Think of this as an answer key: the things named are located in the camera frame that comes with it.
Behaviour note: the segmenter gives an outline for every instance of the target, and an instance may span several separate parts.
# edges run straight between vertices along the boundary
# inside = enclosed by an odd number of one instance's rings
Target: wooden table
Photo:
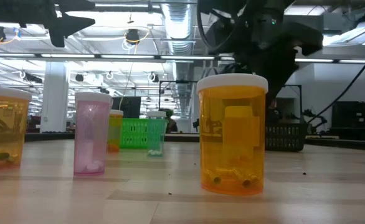
[[[164,154],[123,151],[105,175],[74,178],[73,140],[27,143],[21,168],[0,171],[0,224],[365,224],[365,151],[266,152],[265,191],[253,197],[202,190],[198,143],[166,143]]]

